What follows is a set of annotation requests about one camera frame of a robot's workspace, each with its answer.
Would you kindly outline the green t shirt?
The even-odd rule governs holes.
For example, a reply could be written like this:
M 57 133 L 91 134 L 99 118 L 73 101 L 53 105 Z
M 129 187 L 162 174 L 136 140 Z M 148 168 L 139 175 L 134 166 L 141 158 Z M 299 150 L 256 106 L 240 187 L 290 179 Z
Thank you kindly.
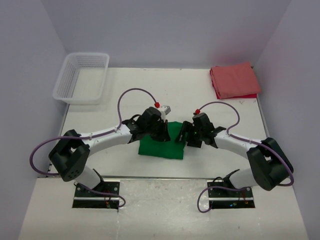
M 168 123 L 168 133 L 171 138 L 168 142 L 155 141 L 150 136 L 145 136 L 139 142 L 138 154 L 170 160 L 183 160 L 185 144 L 175 142 L 182 125 L 181 122 L 177 121 Z

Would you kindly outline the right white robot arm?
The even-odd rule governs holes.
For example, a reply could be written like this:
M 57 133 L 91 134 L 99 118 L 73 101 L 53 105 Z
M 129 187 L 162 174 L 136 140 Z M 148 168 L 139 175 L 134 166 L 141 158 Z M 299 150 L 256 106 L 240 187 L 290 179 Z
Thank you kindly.
M 236 169 L 223 178 L 223 191 L 233 197 L 241 190 L 259 186 L 266 191 L 274 187 L 289 187 L 294 183 L 293 166 L 276 140 L 250 140 L 233 135 L 222 126 L 214 127 L 203 112 L 184 121 L 175 139 L 176 143 L 200 148 L 202 144 L 227 150 L 249 162 L 249 168 Z

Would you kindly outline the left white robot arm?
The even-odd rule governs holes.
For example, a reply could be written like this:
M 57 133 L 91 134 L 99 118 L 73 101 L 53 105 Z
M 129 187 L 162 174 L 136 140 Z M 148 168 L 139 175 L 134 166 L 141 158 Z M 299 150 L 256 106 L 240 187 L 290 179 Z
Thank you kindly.
M 169 106 L 151 106 L 138 114 L 137 119 L 123 120 L 120 127 L 108 128 L 105 132 L 79 134 L 74 129 L 69 130 L 48 157 L 63 181 L 76 181 L 97 197 L 103 193 L 103 179 L 96 170 L 87 166 L 88 158 L 114 146 L 140 141 L 146 136 L 158 142 L 169 142 L 166 117 L 170 112 Z

